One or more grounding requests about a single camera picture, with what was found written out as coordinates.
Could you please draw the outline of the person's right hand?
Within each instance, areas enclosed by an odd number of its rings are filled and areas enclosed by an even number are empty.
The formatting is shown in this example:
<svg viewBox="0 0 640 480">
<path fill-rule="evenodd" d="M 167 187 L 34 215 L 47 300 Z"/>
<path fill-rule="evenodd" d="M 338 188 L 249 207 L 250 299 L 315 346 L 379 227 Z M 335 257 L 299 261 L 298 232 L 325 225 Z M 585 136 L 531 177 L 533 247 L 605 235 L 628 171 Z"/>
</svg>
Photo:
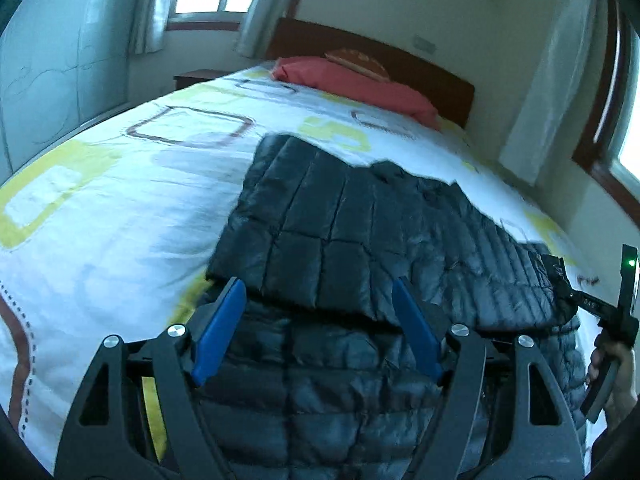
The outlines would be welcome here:
<svg viewBox="0 0 640 480">
<path fill-rule="evenodd" d="M 604 412 L 608 430 L 613 431 L 636 407 L 638 394 L 636 390 L 636 357 L 634 350 L 623 344 L 612 341 L 599 341 L 591 353 L 587 382 L 594 382 L 600 375 L 604 359 L 610 356 L 620 362 L 615 382 Z"/>
</svg>

